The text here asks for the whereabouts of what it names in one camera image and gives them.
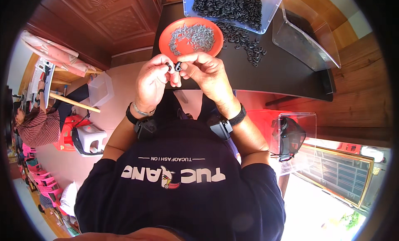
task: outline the tile floor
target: tile floor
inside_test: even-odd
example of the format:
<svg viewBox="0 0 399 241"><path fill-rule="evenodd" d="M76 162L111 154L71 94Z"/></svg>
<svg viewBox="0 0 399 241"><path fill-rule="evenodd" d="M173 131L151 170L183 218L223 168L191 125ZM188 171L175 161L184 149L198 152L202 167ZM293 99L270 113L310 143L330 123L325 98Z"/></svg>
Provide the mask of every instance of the tile floor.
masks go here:
<svg viewBox="0 0 399 241"><path fill-rule="evenodd" d="M101 113L93 112L90 121L97 127L107 132L110 137L119 122L123 119L127 105L133 101L135 96L134 83L138 73L145 62L132 63L118 66L107 71L112 78L112 85L115 96L108 102L100 106ZM88 77L81 78L68 86L68 91L73 91L79 86L87 83ZM202 91L201 90L184 90L184 94L188 99L188 103L182 103L184 112L191 113L196 119L201 110ZM273 94L238 91L237 98L245 106L247 110L265 108L265 102L274 100ZM89 99L82 103L89 104ZM77 113L86 115L86 110L77 108ZM98 157L81 157L76 152L58 151L52 144L38 147L36 157L42 166L49 171L58 184L65 188L73 180L80 187L91 171L93 164L98 161Z"/></svg>

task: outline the pink cloth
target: pink cloth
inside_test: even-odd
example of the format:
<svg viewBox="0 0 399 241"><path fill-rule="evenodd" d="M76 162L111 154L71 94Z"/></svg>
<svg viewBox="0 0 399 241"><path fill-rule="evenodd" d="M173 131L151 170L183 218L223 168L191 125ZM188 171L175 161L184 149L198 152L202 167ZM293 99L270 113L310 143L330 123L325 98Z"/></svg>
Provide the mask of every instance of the pink cloth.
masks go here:
<svg viewBox="0 0 399 241"><path fill-rule="evenodd" d="M96 70L92 65L78 59L79 54L76 51L50 40L37 37L26 30L22 32L21 39L34 53L72 74L85 77L89 69Z"/></svg>

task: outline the red plate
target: red plate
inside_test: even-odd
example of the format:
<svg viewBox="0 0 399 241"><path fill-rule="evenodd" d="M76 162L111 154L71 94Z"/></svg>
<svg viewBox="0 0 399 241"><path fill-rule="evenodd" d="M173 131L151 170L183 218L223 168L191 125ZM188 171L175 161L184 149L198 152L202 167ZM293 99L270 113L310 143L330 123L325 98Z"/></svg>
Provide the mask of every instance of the red plate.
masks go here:
<svg viewBox="0 0 399 241"><path fill-rule="evenodd" d="M164 31L162 32L161 36L159 37L159 50L162 54L167 55L174 63L177 63L177 56L170 51L169 41L172 38L172 32L175 31L177 28L182 27L183 24L187 26L192 26L195 24L202 24L206 27L213 29L213 38L215 39L215 43L212 46L212 49L207 52L209 55L216 57L219 54L220 50L223 46L223 34L219 27L212 23L211 21L199 17L186 17L179 19L171 24L169 24ZM180 51L181 54L189 54L194 52L194 49L188 43L188 39L183 39L180 42L177 42L177 50Z"/></svg>

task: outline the dark table surface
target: dark table surface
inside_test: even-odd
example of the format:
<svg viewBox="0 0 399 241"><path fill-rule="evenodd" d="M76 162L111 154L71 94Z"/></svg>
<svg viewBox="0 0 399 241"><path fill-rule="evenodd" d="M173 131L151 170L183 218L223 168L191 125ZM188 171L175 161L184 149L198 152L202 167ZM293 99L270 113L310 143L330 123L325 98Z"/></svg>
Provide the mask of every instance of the dark table surface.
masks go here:
<svg viewBox="0 0 399 241"><path fill-rule="evenodd" d="M169 24L181 18L184 18L183 3L163 7L155 35L152 56L160 54L158 41L162 31ZM247 60L247 53L243 47L234 49L236 45L234 43L226 42L227 49L222 49L216 56L223 60L233 89L332 101L331 91L335 89L335 85L331 71L314 72L299 59L273 44L272 23L265 34L259 35L249 32L249 37L251 41L258 37L260 40L258 47L262 46L263 49L267 50L267 54L263 56L256 68ZM182 79L180 89L199 89L199 87L192 79Z"/></svg>

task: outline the carved wooden door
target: carved wooden door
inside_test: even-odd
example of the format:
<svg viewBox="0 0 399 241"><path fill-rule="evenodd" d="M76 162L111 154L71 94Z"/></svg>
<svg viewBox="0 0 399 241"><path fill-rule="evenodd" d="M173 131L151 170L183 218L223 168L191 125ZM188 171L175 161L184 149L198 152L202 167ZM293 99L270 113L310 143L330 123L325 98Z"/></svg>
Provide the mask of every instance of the carved wooden door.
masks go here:
<svg viewBox="0 0 399 241"><path fill-rule="evenodd" d="M152 46L160 0L43 0L27 29L107 69L111 56Z"/></svg>

